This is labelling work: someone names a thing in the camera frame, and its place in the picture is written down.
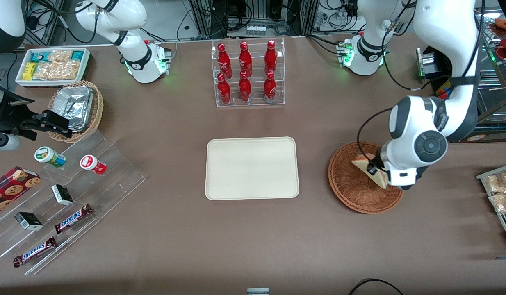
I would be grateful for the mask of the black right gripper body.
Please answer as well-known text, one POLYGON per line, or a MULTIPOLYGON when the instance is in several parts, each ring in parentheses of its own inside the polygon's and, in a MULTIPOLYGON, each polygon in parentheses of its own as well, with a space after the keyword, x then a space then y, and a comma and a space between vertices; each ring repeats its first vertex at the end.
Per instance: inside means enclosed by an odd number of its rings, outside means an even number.
POLYGON ((4 92, 10 91, 0 86, 0 132, 11 132, 21 126, 30 109, 27 104, 15 107, 9 106, 4 100, 4 92))

